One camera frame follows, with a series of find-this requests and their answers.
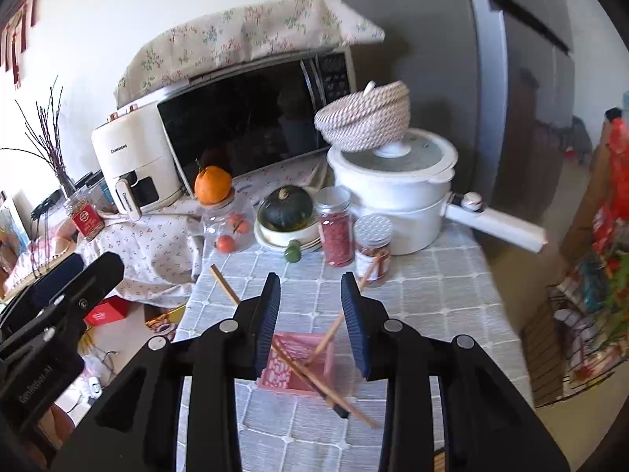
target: painting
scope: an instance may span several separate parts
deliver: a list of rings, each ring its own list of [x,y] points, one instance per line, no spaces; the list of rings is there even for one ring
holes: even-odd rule
[[[0,206],[0,236],[2,242],[10,247],[16,257],[27,249],[30,242],[11,198],[5,200]]]

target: refrigerator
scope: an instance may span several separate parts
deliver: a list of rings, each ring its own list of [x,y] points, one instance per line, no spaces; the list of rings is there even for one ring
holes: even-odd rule
[[[565,0],[343,0],[386,32],[353,46],[357,86],[402,80],[411,126],[457,148],[453,189],[538,221],[552,201],[574,102]]]

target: dark green squash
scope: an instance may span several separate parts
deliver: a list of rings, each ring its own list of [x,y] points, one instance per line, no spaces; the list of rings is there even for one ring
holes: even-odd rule
[[[299,186],[282,186],[262,203],[264,219],[279,231],[295,231],[306,226],[313,214],[310,195]]]

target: gray checkered tablecloth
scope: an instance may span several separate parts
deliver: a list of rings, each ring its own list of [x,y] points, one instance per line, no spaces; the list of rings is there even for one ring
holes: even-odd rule
[[[248,249],[230,256],[213,252],[203,264],[176,340],[199,336],[234,314],[232,302],[209,271],[216,264],[241,299],[257,296],[269,272],[282,280],[277,331],[324,333],[338,312],[341,275],[353,268],[325,265],[322,252],[296,264],[282,255]],[[482,250],[466,227],[446,223],[428,249],[394,257],[388,281],[365,294],[389,315],[422,335],[450,341],[469,334],[483,346],[531,402],[520,339],[509,326]],[[443,445],[439,389],[431,378],[435,448]],[[384,420],[386,380],[370,382],[354,366],[347,328],[335,337],[333,384],[375,420]],[[190,381],[184,387],[177,440],[177,470],[184,467]],[[383,430],[354,417],[341,419],[319,398],[276,394],[237,381],[236,403],[243,469],[251,472],[377,471]]]

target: rope basket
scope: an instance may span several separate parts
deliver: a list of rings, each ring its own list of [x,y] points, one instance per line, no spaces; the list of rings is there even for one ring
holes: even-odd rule
[[[329,144],[358,152],[402,140],[410,121],[408,87],[395,81],[328,104],[316,113],[314,127]]]

